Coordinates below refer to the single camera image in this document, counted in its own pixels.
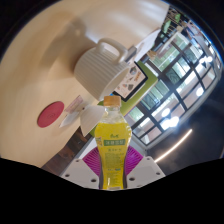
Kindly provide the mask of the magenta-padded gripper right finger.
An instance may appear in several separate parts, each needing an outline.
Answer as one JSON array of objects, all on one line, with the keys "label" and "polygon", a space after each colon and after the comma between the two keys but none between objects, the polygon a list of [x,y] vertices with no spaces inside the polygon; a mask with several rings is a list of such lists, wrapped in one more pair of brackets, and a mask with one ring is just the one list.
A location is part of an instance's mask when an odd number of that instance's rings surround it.
[{"label": "magenta-padded gripper right finger", "polygon": [[125,158],[125,177],[128,189],[143,187],[163,178],[165,174],[150,156],[142,156],[129,146]]}]

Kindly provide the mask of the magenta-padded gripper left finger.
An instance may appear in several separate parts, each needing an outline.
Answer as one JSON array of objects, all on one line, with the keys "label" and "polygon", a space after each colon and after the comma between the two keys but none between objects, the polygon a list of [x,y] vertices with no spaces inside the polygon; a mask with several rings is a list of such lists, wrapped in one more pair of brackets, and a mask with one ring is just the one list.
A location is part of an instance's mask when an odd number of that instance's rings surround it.
[{"label": "magenta-padded gripper left finger", "polygon": [[83,156],[75,157],[61,177],[78,186],[90,189],[100,188],[101,159],[95,147]]}]

